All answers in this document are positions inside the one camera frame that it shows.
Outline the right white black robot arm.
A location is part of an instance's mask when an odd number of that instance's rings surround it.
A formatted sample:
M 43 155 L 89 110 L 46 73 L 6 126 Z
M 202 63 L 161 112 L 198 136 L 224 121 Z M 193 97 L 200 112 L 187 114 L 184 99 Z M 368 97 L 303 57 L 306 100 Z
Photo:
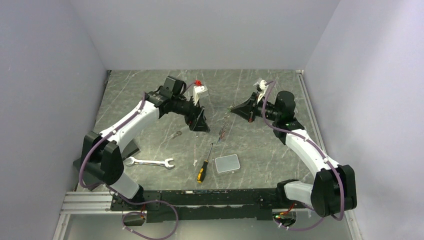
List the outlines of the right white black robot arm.
M 295 96 L 280 91 L 274 103 L 268 102 L 258 92 L 230 112 L 252 123 L 265 120 L 273 133 L 292 150 L 314 176 L 313 184 L 297 179 L 279 182 L 275 200 L 282 207 L 294 201 L 311 207 L 320 217 L 343 214 L 357 207 L 355 172 L 350 165 L 340 165 L 310 139 L 304 126 L 295 117 Z

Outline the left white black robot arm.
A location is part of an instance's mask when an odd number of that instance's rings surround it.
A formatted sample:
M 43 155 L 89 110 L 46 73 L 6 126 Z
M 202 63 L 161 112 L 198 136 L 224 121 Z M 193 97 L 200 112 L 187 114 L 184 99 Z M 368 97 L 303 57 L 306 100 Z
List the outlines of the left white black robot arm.
M 82 188 L 91 189 L 104 184 L 124 198 L 131 210 L 144 203 L 144 188 L 124 172 L 123 150 L 145 128 L 165 114 L 184 117 L 190 131 L 210 132 L 200 100 L 209 95 L 200 81 L 187 84 L 167 76 L 157 90 L 142 94 L 141 101 L 112 126 L 99 133 L 88 132 L 82 145 L 78 181 Z

